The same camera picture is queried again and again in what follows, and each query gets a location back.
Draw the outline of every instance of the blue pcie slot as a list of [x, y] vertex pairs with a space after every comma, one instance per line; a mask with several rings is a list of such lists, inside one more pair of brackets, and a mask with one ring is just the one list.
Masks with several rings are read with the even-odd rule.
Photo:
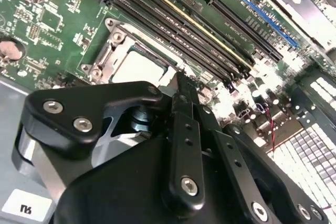
[[297, 48], [298, 44], [289, 35], [285, 34], [267, 15], [248, 0], [243, 0], [252, 10], [254, 10], [264, 21], [266, 21], [282, 38], [284, 38], [292, 47]]

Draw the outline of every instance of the red wire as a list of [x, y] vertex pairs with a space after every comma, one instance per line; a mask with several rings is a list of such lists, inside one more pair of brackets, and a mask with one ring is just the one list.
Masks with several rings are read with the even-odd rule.
[[275, 151], [275, 133], [273, 130], [273, 126], [274, 126], [274, 120], [272, 119], [271, 113], [269, 112], [269, 108], [266, 107], [266, 115], [269, 118], [269, 123], [271, 125], [271, 136], [272, 136], [272, 151], [273, 151], [273, 158], [274, 158], [274, 151]]

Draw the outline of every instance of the bolt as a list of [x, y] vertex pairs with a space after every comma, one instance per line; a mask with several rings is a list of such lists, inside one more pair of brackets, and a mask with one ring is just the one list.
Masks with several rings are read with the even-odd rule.
[[313, 212], [313, 214], [314, 214], [319, 220], [322, 220], [322, 219], [323, 219], [322, 215], [316, 210], [315, 207], [311, 206], [310, 209], [311, 209], [311, 211]]
[[113, 34], [113, 38], [116, 42], [120, 42], [120, 41], [122, 41], [122, 34], [116, 32], [116, 33]]
[[211, 113], [211, 110], [206, 107], [206, 106], [203, 106], [203, 110], [207, 113], [207, 114], [210, 114]]
[[182, 178], [181, 186], [182, 189], [190, 196], [195, 196], [198, 192], [197, 185], [191, 178]]
[[261, 204], [259, 204], [258, 202], [253, 202], [252, 209], [261, 221], [266, 222], [268, 220], [267, 212]]
[[101, 71], [99, 69], [94, 69], [92, 71], [92, 74], [95, 76], [95, 77], [100, 77], [101, 76]]
[[240, 130], [237, 127], [233, 127], [232, 129], [236, 134], [240, 134]]
[[59, 114], [63, 111], [63, 105], [56, 101], [46, 101], [43, 109], [51, 114]]
[[153, 86], [148, 86], [148, 91], [151, 92], [152, 94], [158, 94], [158, 93], [157, 93], [158, 91], [157, 91], [156, 88], [153, 87]]
[[73, 123], [74, 127], [80, 132], [89, 132], [92, 130], [92, 123], [86, 118], [77, 118]]
[[310, 217], [310, 214], [308, 213], [308, 211], [300, 204], [298, 204], [298, 208], [300, 210], [300, 213], [307, 219], [307, 220], [310, 220], [311, 217]]

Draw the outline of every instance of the green circuit board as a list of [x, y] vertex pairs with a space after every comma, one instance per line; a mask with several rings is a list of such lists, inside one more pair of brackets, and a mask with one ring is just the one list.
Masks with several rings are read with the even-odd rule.
[[[232, 45], [249, 55], [255, 52], [254, 44], [237, 33], [206, 5], [205, 0], [194, 1], [202, 6], [197, 12], [221, 30]], [[286, 41], [244, 5], [242, 0], [222, 1], [272, 46], [281, 49], [287, 45]], [[258, 2], [262, 3], [263, 11], [272, 16], [298, 43], [297, 55], [310, 64], [311, 57], [317, 57], [318, 53], [264, 0]], [[108, 17], [134, 23], [141, 28], [141, 23], [132, 20], [121, 10], [100, 4], [99, 0], [46, 0], [42, 3], [0, 0], [0, 36], [13, 37], [26, 49], [26, 56], [22, 60], [9, 64], [0, 62], [0, 67], [5, 69], [2, 75], [31, 90], [52, 87], [59, 73], [71, 74], [89, 82], [80, 66], [83, 63], [93, 63], [106, 42], [109, 31], [104, 25], [104, 20]], [[197, 74], [202, 74], [197, 65], [193, 65], [192, 62], [190, 64]], [[283, 79], [291, 79], [295, 74], [282, 61], [278, 66], [273, 66]]]

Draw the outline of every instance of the white sticker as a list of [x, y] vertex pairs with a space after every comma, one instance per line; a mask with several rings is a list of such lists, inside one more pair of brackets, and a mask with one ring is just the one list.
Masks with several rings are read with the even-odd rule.
[[2, 207], [2, 212], [42, 222], [51, 203], [51, 199], [15, 189]]

